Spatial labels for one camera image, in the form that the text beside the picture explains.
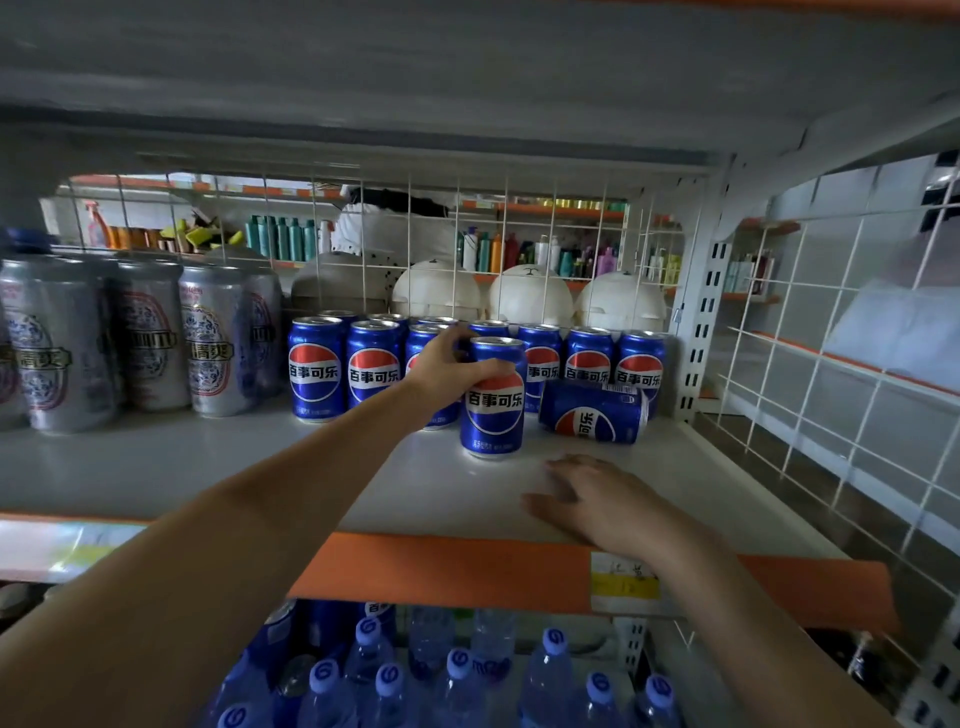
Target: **plastic water bottle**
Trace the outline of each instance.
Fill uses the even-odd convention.
[[[234,715],[234,719],[243,718],[253,723],[244,725],[270,725],[273,714],[273,697],[267,687],[267,677],[263,670],[253,664],[250,651],[244,650],[240,659],[230,669],[220,689],[207,704],[201,725],[216,726],[228,708],[235,705],[247,706],[245,711]],[[266,722],[258,722],[263,717]]]
[[[510,672],[516,642],[516,614],[501,609],[478,609],[473,613],[473,669],[497,685]]]
[[[415,728],[417,711],[403,685],[403,668],[385,663],[376,672],[376,698],[364,715],[364,728]]]
[[[410,674],[429,682],[444,669],[453,646],[456,624],[453,610],[444,607],[414,607],[410,617]]]
[[[446,656],[446,678],[433,694],[433,728],[485,728],[487,696],[473,655],[459,647]]]
[[[548,627],[537,645],[520,688],[517,712],[521,728],[565,728],[573,664],[563,630]]]
[[[663,675],[651,675],[642,692],[634,698],[627,716],[630,728],[680,728],[683,725],[677,709],[673,686]]]
[[[376,673],[381,665],[393,661],[394,648],[384,638],[376,617],[364,617],[358,621],[355,634],[356,642],[344,664],[344,677],[353,684],[357,714],[362,719],[376,698]]]
[[[340,678],[336,660],[320,660],[310,670],[310,694],[303,700],[297,728],[357,728],[353,690]]]
[[[570,728],[624,728],[613,699],[610,678],[603,672],[587,676],[587,689],[577,691],[571,707]]]

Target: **beer can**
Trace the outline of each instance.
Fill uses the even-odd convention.
[[[624,331],[616,344],[614,384],[633,384],[643,390],[650,401],[650,417],[657,414],[663,364],[666,361],[665,333],[656,331]]]
[[[470,330],[476,331],[481,336],[510,336],[510,324],[506,321],[480,319],[470,322],[469,326]]]
[[[280,316],[283,293],[276,273],[265,266],[244,267],[251,295],[251,339],[256,394],[265,400],[282,389]]]
[[[79,260],[8,257],[0,291],[27,402],[42,432],[79,432],[117,413],[99,281]]]
[[[190,390],[178,289],[183,269],[146,258],[120,260],[117,268],[113,300],[130,402],[146,412],[186,407]]]
[[[460,444],[474,457],[497,459],[523,445],[523,392],[527,358],[523,342],[503,336],[470,339],[475,361],[506,359],[514,371],[484,379],[467,390],[464,417],[460,419]]]
[[[560,335],[560,327],[552,324],[521,324],[516,338],[523,342],[527,356],[523,411],[528,415],[536,415],[540,411],[543,383],[560,376],[564,338]]]
[[[437,324],[413,324],[410,327],[410,333],[407,335],[407,343],[404,350],[406,363],[403,372],[405,376],[410,374],[410,370],[413,369],[417,363],[417,358],[420,356],[420,352],[423,351],[423,347],[429,344],[430,341],[443,330],[444,327]],[[460,401],[457,400],[442,410],[435,412],[433,417],[430,418],[430,422],[427,423],[423,429],[431,430],[450,427],[455,424],[459,418]]]
[[[606,328],[574,327],[566,336],[565,379],[610,381],[613,336]]]
[[[256,404],[246,272],[193,263],[180,276],[180,315],[194,410],[229,417]]]
[[[355,321],[347,338],[347,407],[355,407],[402,377],[400,327],[392,321]]]
[[[294,416],[323,423],[344,414],[343,322],[333,316],[294,319],[288,343]]]
[[[551,379],[543,383],[539,421],[561,435],[632,445],[648,412],[646,395],[633,385]]]

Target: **hand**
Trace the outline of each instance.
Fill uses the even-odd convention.
[[[478,381],[507,376],[514,370],[514,365],[504,359],[486,359],[469,364],[459,362],[454,346],[461,339],[478,335],[467,327],[450,327],[423,347],[403,382],[420,390],[425,411],[433,414],[458,400]]]
[[[576,500],[540,493],[523,496],[532,516],[553,523],[610,553],[656,567],[662,553],[680,540],[712,538],[708,529],[657,495],[636,475],[588,455],[567,455],[546,463],[567,483]]]

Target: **shelf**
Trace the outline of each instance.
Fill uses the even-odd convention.
[[[26,428],[4,433],[0,577],[62,580],[82,571],[140,524],[313,431],[288,406],[280,398],[221,420],[188,411],[130,414],[63,437]],[[748,568],[801,623],[895,624],[882,565],[847,560],[692,429],[665,419],[632,448],[562,438],[528,422],[523,451],[502,462],[464,453],[455,427],[416,433],[397,447],[292,594],[591,612],[596,552],[519,507],[522,493],[549,491],[542,461],[564,451],[643,473],[738,552],[753,554],[743,557]],[[668,596],[628,611],[677,616]]]

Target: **orange bottle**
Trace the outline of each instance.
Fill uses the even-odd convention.
[[[490,272],[500,273],[503,267],[503,238],[498,232],[490,245]]]

